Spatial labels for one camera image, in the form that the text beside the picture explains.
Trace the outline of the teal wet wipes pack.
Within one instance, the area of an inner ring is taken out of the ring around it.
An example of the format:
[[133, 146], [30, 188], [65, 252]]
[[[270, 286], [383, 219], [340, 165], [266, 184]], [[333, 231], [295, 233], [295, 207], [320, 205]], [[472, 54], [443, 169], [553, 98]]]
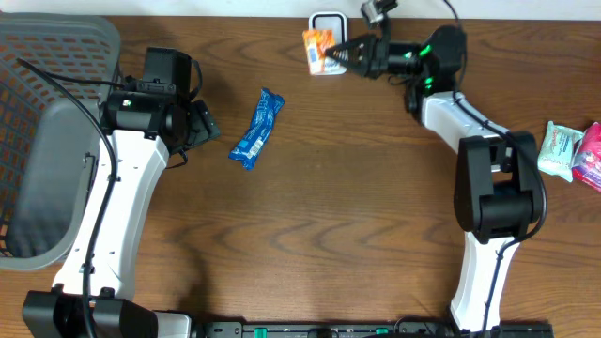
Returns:
[[572, 165], [578, 142], [584, 133], [548, 121], [546, 135], [537, 159], [538, 169], [567, 182], [573, 181]]

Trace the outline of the blue snack wrapper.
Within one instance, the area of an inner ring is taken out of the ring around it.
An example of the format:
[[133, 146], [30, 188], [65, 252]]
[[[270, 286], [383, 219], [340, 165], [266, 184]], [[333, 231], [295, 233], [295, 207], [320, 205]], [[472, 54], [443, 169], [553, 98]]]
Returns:
[[284, 98], [263, 87], [249, 129], [231, 150], [228, 158], [239, 161], [248, 171], [253, 170], [258, 156], [270, 138], [276, 117], [284, 105]]

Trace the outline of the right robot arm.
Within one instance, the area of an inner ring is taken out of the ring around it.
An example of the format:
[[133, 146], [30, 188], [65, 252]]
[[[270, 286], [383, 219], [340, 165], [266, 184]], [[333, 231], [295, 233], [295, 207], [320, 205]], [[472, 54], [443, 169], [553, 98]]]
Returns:
[[486, 118], [460, 92], [467, 65], [461, 24], [437, 28], [423, 42], [364, 35], [328, 48], [325, 55], [362, 77], [401, 79], [405, 109], [456, 155], [454, 211], [464, 233], [458, 287], [450, 321], [402, 330], [394, 337], [550, 337], [548, 323], [501, 323], [503, 286], [519, 244], [542, 227], [546, 189], [538, 172], [534, 137], [511, 132]]

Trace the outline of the purple Carefree pad pack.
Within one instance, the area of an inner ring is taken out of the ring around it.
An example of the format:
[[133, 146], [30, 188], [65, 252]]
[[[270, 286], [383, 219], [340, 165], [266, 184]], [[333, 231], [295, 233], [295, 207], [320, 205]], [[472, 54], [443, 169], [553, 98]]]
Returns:
[[600, 191], [600, 124], [594, 122], [578, 143], [572, 166], [574, 178]]

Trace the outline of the orange Kleenex tissue pack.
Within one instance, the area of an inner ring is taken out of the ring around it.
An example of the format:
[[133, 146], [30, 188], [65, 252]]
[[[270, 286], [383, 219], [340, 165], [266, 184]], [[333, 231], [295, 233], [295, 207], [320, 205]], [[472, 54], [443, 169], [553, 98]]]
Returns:
[[305, 30], [302, 38], [311, 75], [325, 75], [337, 70], [337, 63], [326, 56], [326, 51], [335, 45], [331, 30]]

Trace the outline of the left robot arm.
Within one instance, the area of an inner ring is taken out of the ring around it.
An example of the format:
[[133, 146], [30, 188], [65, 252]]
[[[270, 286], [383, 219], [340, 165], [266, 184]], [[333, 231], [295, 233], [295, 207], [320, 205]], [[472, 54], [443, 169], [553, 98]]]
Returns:
[[135, 262], [147, 210], [168, 159], [218, 136], [202, 100], [176, 105], [148, 93], [117, 91], [105, 105], [106, 141], [99, 143], [88, 194], [65, 184], [32, 187], [17, 209], [17, 240], [66, 261], [48, 292], [31, 291], [23, 321], [35, 337], [194, 337], [190, 315], [151, 311], [133, 302]]

